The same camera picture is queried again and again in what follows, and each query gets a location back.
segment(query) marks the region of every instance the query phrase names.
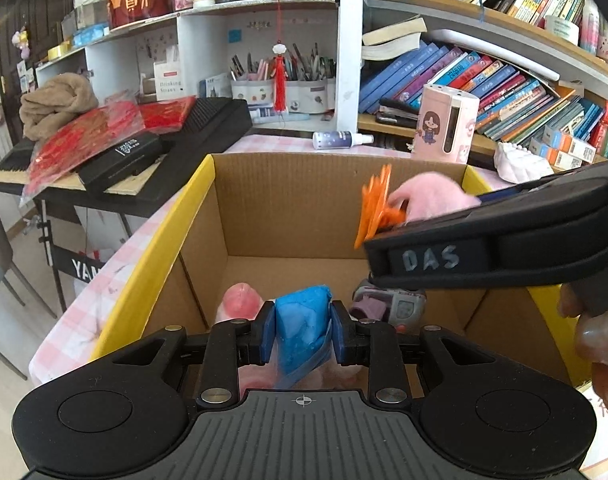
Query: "white bottle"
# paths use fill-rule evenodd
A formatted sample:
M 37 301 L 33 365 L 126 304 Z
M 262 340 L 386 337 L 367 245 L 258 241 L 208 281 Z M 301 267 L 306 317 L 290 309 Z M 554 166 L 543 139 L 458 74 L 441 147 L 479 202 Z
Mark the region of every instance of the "white bottle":
M 350 132 L 315 132 L 313 146 L 316 150 L 334 150 L 337 148 L 351 148 L 360 144 L 372 144 L 375 137 L 365 134 L 351 134 Z

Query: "floor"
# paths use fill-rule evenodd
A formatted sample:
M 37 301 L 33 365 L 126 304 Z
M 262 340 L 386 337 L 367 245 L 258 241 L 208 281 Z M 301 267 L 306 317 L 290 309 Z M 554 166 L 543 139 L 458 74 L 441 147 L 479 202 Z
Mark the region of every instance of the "floor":
M 84 249 L 82 226 L 54 219 L 52 230 L 58 245 L 72 251 Z M 60 312 L 52 269 L 47 266 L 44 247 L 38 241 L 40 235 L 34 229 L 15 237 L 12 240 L 14 261 L 46 303 Z M 70 304 L 75 299 L 74 280 L 64 274 L 60 276 L 66 303 Z M 27 374 L 29 361 L 55 320 L 34 302 L 12 272 L 7 278 L 26 307 L 20 306 L 6 288 L 0 286 L 0 351 Z M 30 389 L 30 381 L 23 381 L 0 362 L 0 480 L 19 480 L 26 472 L 12 437 L 11 418 L 17 403 Z

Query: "blue plastic bag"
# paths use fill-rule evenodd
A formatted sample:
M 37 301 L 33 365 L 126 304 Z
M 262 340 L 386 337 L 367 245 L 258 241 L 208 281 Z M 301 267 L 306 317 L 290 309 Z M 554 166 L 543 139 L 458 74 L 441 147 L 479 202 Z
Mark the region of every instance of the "blue plastic bag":
M 330 358 L 330 289 L 312 286 L 275 300 L 278 389 L 292 387 Z

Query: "orange plastic toy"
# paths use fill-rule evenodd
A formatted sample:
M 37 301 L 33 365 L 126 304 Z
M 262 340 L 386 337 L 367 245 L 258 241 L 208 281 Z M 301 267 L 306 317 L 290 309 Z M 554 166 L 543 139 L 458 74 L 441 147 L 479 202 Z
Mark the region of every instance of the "orange plastic toy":
M 355 238 L 355 248 L 359 249 L 364 240 L 370 240 L 379 229 L 401 224 L 406 219 L 406 213 L 401 209 L 388 206 L 388 186 L 392 166 L 382 166 L 377 176 L 370 177 L 369 186 L 361 187 L 361 218 L 359 230 Z

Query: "human hand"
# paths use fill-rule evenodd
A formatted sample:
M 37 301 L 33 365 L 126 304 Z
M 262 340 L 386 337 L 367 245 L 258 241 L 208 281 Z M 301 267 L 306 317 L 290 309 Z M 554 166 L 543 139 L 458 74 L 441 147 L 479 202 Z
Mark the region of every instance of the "human hand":
M 575 330 L 577 354 L 592 364 L 592 386 L 608 409 L 608 312 L 591 317 L 570 288 L 562 286 L 558 306 L 562 317 L 580 316 Z

